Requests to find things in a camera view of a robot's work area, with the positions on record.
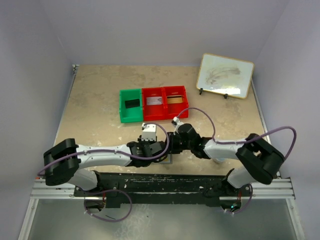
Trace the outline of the grey leather card holder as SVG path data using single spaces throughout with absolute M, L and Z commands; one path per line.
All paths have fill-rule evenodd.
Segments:
M 172 157 L 171 154 L 164 155 L 163 157 L 161 157 L 158 160 L 158 163 L 160 163 L 160 164 L 172 164 L 173 163 L 173 157 Z

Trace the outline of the red bin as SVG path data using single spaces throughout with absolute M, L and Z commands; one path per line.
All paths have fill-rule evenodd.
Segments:
M 142 110 L 143 110 L 143 120 L 145 122 L 151 121 L 161 121 L 165 119 L 165 103 L 164 103 L 164 93 L 162 87 L 149 87 L 142 88 Z M 147 105 L 147 97 L 162 97 L 161 105 Z
M 163 93 L 164 93 L 163 96 L 164 96 L 164 105 L 165 105 L 165 108 L 164 108 L 165 116 L 168 120 L 178 116 L 181 111 L 189 107 L 187 92 L 183 85 L 164 86 Z M 183 103 L 168 104 L 167 96 L 171 96 L 171 95 L 182 95 Z

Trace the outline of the green bin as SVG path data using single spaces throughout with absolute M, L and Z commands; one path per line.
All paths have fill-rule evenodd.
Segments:
M 140 107 L 126 108 L 125 101 L 132 99 L 140 99 Z M 143 121 L 142 90 L 140 88 L 119 91 L 119 117 L 121 123 Z

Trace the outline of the gold credit card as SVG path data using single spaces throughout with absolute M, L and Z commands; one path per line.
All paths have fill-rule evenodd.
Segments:
M 166 97 L 167 97 L 167 99 L 182 99 L 183 98 L 182 95 L 168 95 Z

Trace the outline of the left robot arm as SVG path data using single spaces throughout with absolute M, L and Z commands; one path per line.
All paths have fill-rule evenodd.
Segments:
M 92 147 L 76 144 L 67 138 L 43 154 L 44 167 L 37 173 L 48 186 L 70 183 L 98 196 L 103 184 L 98 174 L 87 168 L 98 166 L 147 167 L 158 162 L 169 149 L 166 141 L 132 141 L 110 147 Z

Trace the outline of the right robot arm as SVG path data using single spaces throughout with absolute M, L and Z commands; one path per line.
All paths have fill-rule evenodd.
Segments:
M 201 137 L 189 123 L 171 123 L 175 129 L 169 136 L 170 154 L 188 150 L 199 159 L 241 162 L 242 167 L 229 171 L 222 183 L 222 190 L 228 196 L 235 195 L 241 187 L 253 182 L 271 184 L 285 161 L 281 152 L 255 133 L 236 141 L 214 141 L 210 137 Z

